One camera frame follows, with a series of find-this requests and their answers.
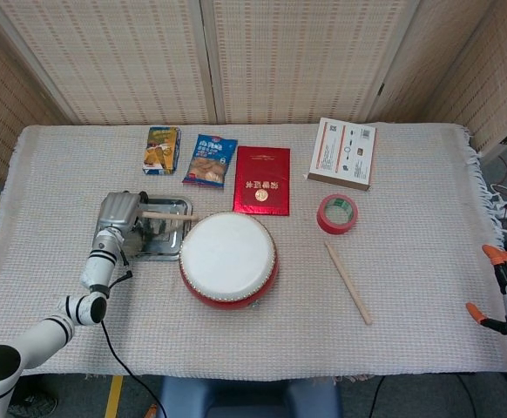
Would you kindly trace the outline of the red certificate booklet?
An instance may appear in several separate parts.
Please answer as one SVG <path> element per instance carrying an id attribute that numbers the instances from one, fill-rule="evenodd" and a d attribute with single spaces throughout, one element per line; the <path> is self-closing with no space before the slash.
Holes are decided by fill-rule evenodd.
<path id="1" fill-rule="evenodd" d="M 288 216 L 290 150 L 241 145 L 237 150 L 233 211 Z"/>

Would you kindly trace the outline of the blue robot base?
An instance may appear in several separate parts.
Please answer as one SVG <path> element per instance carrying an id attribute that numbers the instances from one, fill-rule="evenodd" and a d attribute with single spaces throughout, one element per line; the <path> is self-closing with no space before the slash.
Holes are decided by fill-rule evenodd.
<path id="1" fill-rule="evenodd" d="M 281 381 L 163 378 L 156 418 L 342 418 L 331 377 Z"/>

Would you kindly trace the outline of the stainless steel tray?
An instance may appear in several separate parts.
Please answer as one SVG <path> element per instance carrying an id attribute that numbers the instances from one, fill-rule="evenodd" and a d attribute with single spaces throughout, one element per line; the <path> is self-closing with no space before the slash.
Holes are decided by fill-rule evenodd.
<path id="1" fill-rule="evenodd" d="M 140 195 L 139 207 L 145 212 L 193 214 L 192 202 L 187 198 L 147 195 L 145 192 Z M 191 220 L 138 217 L 125 238 L 125 255 L 133 260 L 175 261 L 179 258 L 179 249 L 191 226 Z"/>

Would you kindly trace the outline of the white woven tablecloth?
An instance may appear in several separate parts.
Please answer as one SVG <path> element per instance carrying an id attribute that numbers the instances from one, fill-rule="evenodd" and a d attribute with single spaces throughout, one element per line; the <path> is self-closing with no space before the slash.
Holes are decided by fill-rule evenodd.
<path id="1" fill-rule="evenodd" d="M 334 185 L 308 180 L 317 125 L 189 125 L 179 169 L 142 171 L 148 127 L 25 128 L 0 198 L 0 343 L 85 294 L 80 274 L 109 192 L 188 198 L 201 217 L 233 207 L 223 189 L 182 182 L 199 134 L 290 150 L 290 213 L 264 216 L 280 260 L 253 307 L 220 310 L 192 295 L 175 261 L 132 262 L 105 322 L 78 327 L 44 373 L 137 374 L 271 381 L 349 374 L 507 372 L 507 337 L 481 327 L 467 302 L 502 319 L 482 246 L 501 233 L 484 204 L 467 131 L 451 124 L 379 123 L 371 186 L 351 190 L 347 233 L 317 224 Z M 373 324 L 364 323 L 324 242 L 337 251 Z"/>

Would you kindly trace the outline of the red tape roll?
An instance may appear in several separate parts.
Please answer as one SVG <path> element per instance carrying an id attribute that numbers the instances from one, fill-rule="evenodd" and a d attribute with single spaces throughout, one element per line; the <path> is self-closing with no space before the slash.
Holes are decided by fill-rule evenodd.
<path id="1" fill-rule="evenodd" d="M 316 220 L 324 232 L 340 235 L 354 227 L 358 213 L 358 207 L 350 197 L 332 194 L 321 201 Z"/>

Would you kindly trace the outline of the woven folding screen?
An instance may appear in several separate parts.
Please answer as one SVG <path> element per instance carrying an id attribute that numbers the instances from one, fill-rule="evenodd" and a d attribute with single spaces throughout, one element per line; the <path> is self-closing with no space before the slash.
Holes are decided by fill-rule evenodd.
<path id="1" fill-rule="evenodd" d="M 507 0 L 0 0 L 0 182 L 29 125 L 449 122 L 507 146 Z"/>

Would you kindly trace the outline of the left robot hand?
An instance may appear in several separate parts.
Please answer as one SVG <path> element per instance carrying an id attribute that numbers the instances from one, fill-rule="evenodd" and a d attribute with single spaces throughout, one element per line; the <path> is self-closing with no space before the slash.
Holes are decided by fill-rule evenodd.
<path id="1" fill-rule="evenodd" d="M 100 205 L 96 233 L 110 227 L 125 237 L 137 222 L 140 205 L 148 201 L 146 192 L 109 192 Z"/>

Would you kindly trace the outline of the yellow and blue snack box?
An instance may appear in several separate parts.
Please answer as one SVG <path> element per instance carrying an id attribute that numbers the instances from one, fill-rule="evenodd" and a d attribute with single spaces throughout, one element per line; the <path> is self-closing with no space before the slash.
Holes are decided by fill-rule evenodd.
<path id="1" fill-rule="evenodd" d="M 181 130 L 178 126 L 149 128 L 142 170 L 145 175 L 172 175 L 179 162 Z"/>

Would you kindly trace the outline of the wooden drumstick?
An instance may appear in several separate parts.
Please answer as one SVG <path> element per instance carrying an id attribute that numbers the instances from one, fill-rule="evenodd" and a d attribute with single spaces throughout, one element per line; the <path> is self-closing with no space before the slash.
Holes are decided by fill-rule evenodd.
<path id="1" fill-rule="evenodd" d="M 367 307 L 363 303 L 360 294 L 356 290 L 354 282 L 349 278 L 348 272 L 347 272 L 345 266 L 342 264 L 337 251 L 327 241 L 324 242 L 324 245 L 327 248 L 328 254 L 329 254 L 331 260 L 333 261 L 338 274 L 340 274 L 345 287 L 348 289 L 350 297 L 353 300 L 353 302 L 355 303 L 355 306 L 358 309 L 358 312 L 361 315 L 364 323 L 368 326 L 372 325 L 373 320 L 372 320 L 372 317 L 369 313 L 369 310 L 367 309 Z"/>
<path id="2" fill-rule="evenodd" d="M 176 214 L 176 213 L 165 213 L 165 212 L 150 212 L 142 211 L 140 216 L 147 219 L 171 219 L 181 221 L 197 221 L 199 216 L 189 214 Z"/>

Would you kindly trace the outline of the blue snack bag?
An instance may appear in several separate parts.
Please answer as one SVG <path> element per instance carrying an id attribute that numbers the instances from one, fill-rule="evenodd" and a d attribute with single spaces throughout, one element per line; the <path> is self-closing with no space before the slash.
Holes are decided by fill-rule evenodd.
<path id="1" fill-rule="evenodd" d="M 236 139 L 199 134 L 182 182 L 222 189 L 237 146 Z"/>

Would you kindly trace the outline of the red drum with white skin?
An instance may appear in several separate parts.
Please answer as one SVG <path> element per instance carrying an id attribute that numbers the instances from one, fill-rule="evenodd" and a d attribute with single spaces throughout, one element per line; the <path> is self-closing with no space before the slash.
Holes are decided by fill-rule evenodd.
<path id="1" fill-rule="evenodd" d="M 279 258 L 272 235 L 257 219 L 219 212 L 187 234 L 179 250 L 179 270 L 202 303 L 234 310 L 252 305 L 271 289 Z"/>

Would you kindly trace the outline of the cardboard box with white label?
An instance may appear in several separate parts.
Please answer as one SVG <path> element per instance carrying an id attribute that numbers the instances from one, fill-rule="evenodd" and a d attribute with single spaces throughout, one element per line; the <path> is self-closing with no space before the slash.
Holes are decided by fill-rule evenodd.
<path id="1" fill-rule="evenodd" d="M 367 191 L 376 138 L 374 126 L 321 118 L 307 178 Z"/>

